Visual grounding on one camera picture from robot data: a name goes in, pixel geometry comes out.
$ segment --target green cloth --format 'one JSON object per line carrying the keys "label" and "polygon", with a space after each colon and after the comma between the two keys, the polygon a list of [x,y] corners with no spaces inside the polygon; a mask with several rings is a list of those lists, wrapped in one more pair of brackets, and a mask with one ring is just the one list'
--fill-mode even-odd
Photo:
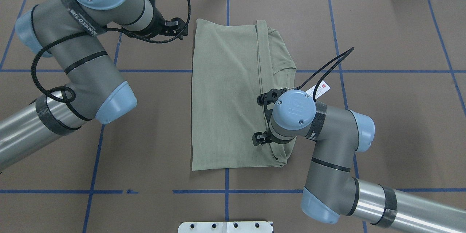
{"label": "green cloth", "polygon": [[198,19],[193,57],[193,171],[282,167],[295,140],[254,147],[266,130],[258,95],[293,88],[296,66],[278,31],[257,25],[223,26]]}

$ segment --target white sticker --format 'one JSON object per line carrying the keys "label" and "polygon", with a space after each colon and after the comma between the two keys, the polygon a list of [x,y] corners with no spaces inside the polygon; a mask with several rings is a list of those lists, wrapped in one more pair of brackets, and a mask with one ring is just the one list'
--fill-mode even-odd
{"label": "white sticker", "polygon": [[[315,88],[316,88],[316,86],[311,87],[308,91],[306,91],[306,93],[308,93],[309,95],[312,96]],[[330,90],[330,86],[327,83],[325,83],[325,81],[322,81],[321,85],[317,89],[316,98],[320,97],[321,95],[323,95],[328,90]]]}

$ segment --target wire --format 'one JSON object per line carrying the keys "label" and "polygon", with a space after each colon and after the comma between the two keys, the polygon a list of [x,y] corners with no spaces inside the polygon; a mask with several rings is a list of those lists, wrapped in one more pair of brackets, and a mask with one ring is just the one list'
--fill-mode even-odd
{"label": "wire", "polygon": [[348,55],[353,52],[354,50],[354,47],[351,47],[350,49],[348,49],[347,51],[345,51],[344,53],[336,56],[335,58],[331,59],[329,62],[327,62],[323,67],[321,67],[319,70],[317,70],[314,74],[312,74],[302,85],[300,85],[299,87],[295,87],[295,89],[301,89],[302,87],[304,87],[304,85],[306,85],[314,76],[316,76],[317,74],[319,74],[325,67],[328,67],[328,65],[330,65],[331,63],[333,63],[335,60],[338,60],[337,62],[335,62],[335,64],[332,65],[332,67],[330,69],[328,69],[325,74],[318,80],[317,84],[316,84],[316,88],[314,89],[314,93],[313,93],[313,100],[316,101],[316,91],[318,89],[318,87],[320,86],[321,82],[325,79],[325,77],[330,74],[333,69],[339,65],[346,57],[348,57]]}
{"label": "wire", "polygon": [[[188,24],[189,24],[189,21],[191,19],[191,1],[190,0],[186,0],[188,2],[188,18],[186,19],[186,23],[185,23],[185,26],[183,27],[183,29],[174,37],[170,38],[170,39],[167,39],[167,40],[162,40],[162,41],[155,41],[155,40],[150,40],[150,39],[147,39],[145,37],[141,37],[141,36],[138,36],[136,35],[135,33],[133,32],[130,32],[126,29],[120,29],[120,28],[111,28],[111,27],[103,27],[103,29],[105,29],[105,31],[117,31],[117,32],[121,32],[129,37],[134,37],[138,40],[142,40],[142,41],[145,41],[145,42],[149,42],[149,43],[154,43],[154,44],[164,44],[164,43],[168,43],[168,42],[171,42],[175,39],[177,39],[185,30],[186,28],[188,27]],[[61,102],[61,103],[69,103],[69,102],[72,102],[75,100],[76,98],[76,93],[73,89],[69,88],[69,87],[66,87],[66,86],[62,86],[62,87],[54,87],[50,90],[47,90],[45,89],[39,82],[38,78],[37,78],[37,64],[39,63],[39,60],[40,58],[42,57],[42,55],[49,49],[51,49],[52,47],[56,46],[57,44],[60,44],[60,43],[63,43],[67,40],[70,40],[70,39],[73,39],[73,38],[77,38],[77,37],[81,37],[81,36],[85,36],[85,35],[88,35],[87,32],[79,32],[79,33],[75,33],[75,34],[71,34],[71,35],[68,35],[68,36],[65,36],[65,37],[62,37],[56,41],[53,41],[51,42],[50,44],[47,44],[45,47],[43,47],[42,49],[40,49],[40,51],[36,54],[36,56],[34,57],[34,60],[32,62],[32,65],[31,65],[31,76],[32,76],[32,81],[34,82],[35,86],[40,90],[40,92],[42,92],[46,97],[49,97],[55,101],[58,101],[58,102]],[[68,99],[63,99],[63,98],[60,98],[60,97],[56,97],[54,95],[52,95],[53,92],[55,91],[68,91],[71,93],[71,97],[68,98]]]}

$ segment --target gray robotic arm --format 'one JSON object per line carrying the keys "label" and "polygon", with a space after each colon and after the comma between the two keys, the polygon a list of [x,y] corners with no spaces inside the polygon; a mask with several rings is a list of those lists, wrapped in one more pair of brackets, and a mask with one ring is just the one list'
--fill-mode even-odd
{"label": "gray robotic arm", "polygon": [[[275,105],[267,110],[270,103]],[[258,97],[258,104],[269,125],[254,134],[256,146],[287,143],[297,135],[316,142],[301,202],[306,215],[330,224],[340,215],[356,216],[405,232],[466,232],[465,210],[350,176],[354,153],[368,150],[374,138],[370,117],[314,102],[296,89],[272,89]]]}
{"label": "gray robotic arm", "polygon": [[189,13],[185,24],[179,18],[165,21],[155,0],[48,0],[21,16],[16,33],[38,54],[32,70],[35,84],[41,52],[56,58],[70,82],[50,91],[42,88],[43,95],[35,102],[0,122],[0,170],[94,118],[108,124],[136,106],[128,82],[95,37],[107,32],[105,26],[112,21],[133,37],[162,34],[182,39]]}

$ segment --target black cable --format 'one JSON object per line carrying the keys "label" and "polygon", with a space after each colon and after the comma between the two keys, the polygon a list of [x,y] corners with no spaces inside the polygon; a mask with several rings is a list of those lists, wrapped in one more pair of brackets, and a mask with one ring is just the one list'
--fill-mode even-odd
{"label": "black cable", "polygon": [[[183,29],[174,37],[168,39],[168,40],[162,40],[162,41],[154,41],[154,40],[150,40],[150,39],[147,39],[145,37],[141,37],[141,36],[138,36],[136,35],[135,33],[133,32],[130,32],[126,29],[120,29],[120,28],[111,28],[111,27],[104,27],[103,29],[105,29],[105,31],[117,31],[117,32],[121,32],[129,37],[134,37],[135,39],[139,39],[139,40],[142,40],[142,41],[145,41],[145,42],[149,42],[149,43],[154,43],[154,44],[164,44],[164,43],[168,43],[168,42],[171,42],[175,39],[177,39],[184,31],[185,29],[188,27],[188,24],[189,24],[189,21],[191,19],[191,1],[190,0],[186,0],[188,2],[188,18],[186,19],[186,24],[185,26],[183,27]],[[70,39],[73,39],[73,38],[76,38],[76,37],[80,37],[80,36],[85,36],[85,35],[88,35],[87,32],[80,32],[80,33],[75,33],[75,34],[71,34],[71,35],[68,35],[68,36],[65,36],[65,37],[62,37],[56,41],[53,41],[51,42],[50,44],[47,44],[45,47],[43,47],[42,49],[40,49],[40,51],[36,54],[36,56],[34,57],[34,60],[32,62],[32,65],[31,65],[31,76],[32,76],[32,81],[34,82],[35,86],[40,90],[40,92],[42,92],[46,97],[49,97],[55,101],[58,101],[58,102],[61,102],[61,103],[69,103],[69,102],[72,102],[75,100],[76,98],[76,93],[74,92],[73,89],[69,88],[69,87],[65,87],[65,86],[62,86],[62,87],[54,87],[50,90],[47,90],[45,89],[39,82],[39,80],[37,79],[37,64],[39,63],[39,60],[40,58],[42,57],[42,55],[49,49],[51,49],[52,47],[56,46],[57,44],[60,44],[60,43],[63,43],[67,40],[70,40]],[[52,95],[53,92],[55,91],[68,91],[71,93],[71,97],[68,98],[68,99],[62,99],[60,97],[56,97],[54,95]]]}
{"label": "black cable", "polygon": [[338,60],[338,59],[341,59],[341,58],[345,58],[349,55],[349,53],[351,53],[352,51],[354,50],[354,47],[351,47],[350,49],[348,49],[346,52],[336,56],[335,58],[331,59],[329,62],[327,62],[325,65],[323,65],[319,70],[317,70],[314,74],[312,74],[302,85],[298,86],[298,87],[295,87],[295,89],[301,89],[303,88],[313,77],[315,77],[317,74],[319,74],[325,67],[328,67],[328,65],[330,65],[331,63],[333,63],[335,60]]}
{"label": "black cable", "polygon": [[332,65],[331,68],[329,68],[325,74],[323,74],[323,76],[319,79],[319,81],[317,81],[317,84],[316,84],[316,88],[314,89],[314,92],[312,93],[312,99],[314,100],[314,102],[316,101],[316,93],[317,93],[317,90],[318,88],[320,87],[320,84],[322,83],[322,81],[327,77],[328,74],[330,74],[333,69],[335,69],[335,67],[337,65],[339,65],[346,57],[348,57],[348,55],[353,52],[354,50],[354,47],[351,47],[350,49],[348,49],[346,52],[343,53],[343,56],[338,59],[338,61]]}

